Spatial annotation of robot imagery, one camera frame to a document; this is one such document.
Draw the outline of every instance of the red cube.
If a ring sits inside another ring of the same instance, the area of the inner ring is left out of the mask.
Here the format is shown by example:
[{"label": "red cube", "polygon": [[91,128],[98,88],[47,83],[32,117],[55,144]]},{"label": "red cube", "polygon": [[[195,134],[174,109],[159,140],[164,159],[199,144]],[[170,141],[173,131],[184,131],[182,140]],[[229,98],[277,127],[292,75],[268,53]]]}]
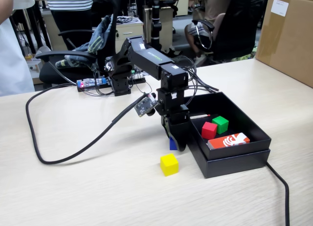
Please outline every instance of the red cube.
[{"label": "red cube", "polygon": [[217,131],[217,124],[205,122],[205,124],[202,127],[202,133],[201,136],[204,139],[214,139]]}]

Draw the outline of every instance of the orange box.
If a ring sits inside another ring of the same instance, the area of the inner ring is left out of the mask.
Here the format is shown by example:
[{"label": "orange box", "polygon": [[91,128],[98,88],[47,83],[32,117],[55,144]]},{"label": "orange box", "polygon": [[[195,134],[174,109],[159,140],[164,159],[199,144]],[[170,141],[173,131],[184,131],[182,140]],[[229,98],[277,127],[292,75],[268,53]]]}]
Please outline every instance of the orange box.
[{"label": "orange box", "polygon": [[243,133],[238,133],[230,136],[223,136],[208,141],[207,145],[210,149],[219,149],[228,146],[250,143],[250,139]]}]

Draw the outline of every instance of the person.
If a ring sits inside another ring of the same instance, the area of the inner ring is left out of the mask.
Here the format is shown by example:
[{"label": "person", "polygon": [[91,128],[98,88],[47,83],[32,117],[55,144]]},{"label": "person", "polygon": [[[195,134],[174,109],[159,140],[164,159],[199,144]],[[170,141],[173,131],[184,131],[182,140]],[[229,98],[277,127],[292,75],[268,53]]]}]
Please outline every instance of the person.
[{"label": "person", "polygon": [[[227,8],[230,3],[230,0],[200,0],[200,1],[204,1],[205,12],[195,10],[193,13],[193,19],[207,20],[212,24],[214,24],[214,21],[219,14],[225,13],[227,11]],[[200,35],[211,37],[208,33],[207,27],[203,26],[202,23],[198,23],[197,27]],[[200,66],[201,64],[204,63],[206,56],[202,54],[200,49],[194,44],[195,40],[194,36],[197,36],[197,30],[196,26],[193,23],[190,23],[186,26],[185,35],[189,45],[196,54],[195,65]]]},{"label": "person", "polygon": [[0,0],[0,96],[13,95],[34,90],[25,58],[14,33],[9,17],[14,9],[23,9],[31,6],[16,0]]},{"label": "person", "polygon": [[[47,0],[54,21],[60,32],[75,29],[92,30],[91,7],[92,0]],[[89,42],[90,34],[70,33],[62,36],[68,50],[73,47],[67,38],[76,46]]]}]

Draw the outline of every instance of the striped shirt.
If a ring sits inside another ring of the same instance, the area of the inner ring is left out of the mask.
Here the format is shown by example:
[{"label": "striped shirt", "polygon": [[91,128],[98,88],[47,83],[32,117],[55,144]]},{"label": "striped shirt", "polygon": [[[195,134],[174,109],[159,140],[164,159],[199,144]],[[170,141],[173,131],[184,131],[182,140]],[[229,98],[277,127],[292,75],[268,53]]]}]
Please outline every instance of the striped shirt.
[{"label": "striped shirt", "polygon": [[47,0],[47,3],[54,11],[82,11],[92,6],[92,0]]}]

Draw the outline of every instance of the yellow cube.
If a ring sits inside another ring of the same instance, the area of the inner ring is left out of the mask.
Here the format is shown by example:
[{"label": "yellow cube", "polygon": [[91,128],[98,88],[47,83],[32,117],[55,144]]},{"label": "yellow cube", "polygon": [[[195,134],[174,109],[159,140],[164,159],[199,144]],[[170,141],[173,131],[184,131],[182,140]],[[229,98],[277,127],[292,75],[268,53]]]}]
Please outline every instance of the yellow cube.
[{"label": "yellow cube", "polygon": [[178,172],[179,164],[174,154],[168,154],[161,157],[161,169],[165,176]]}]

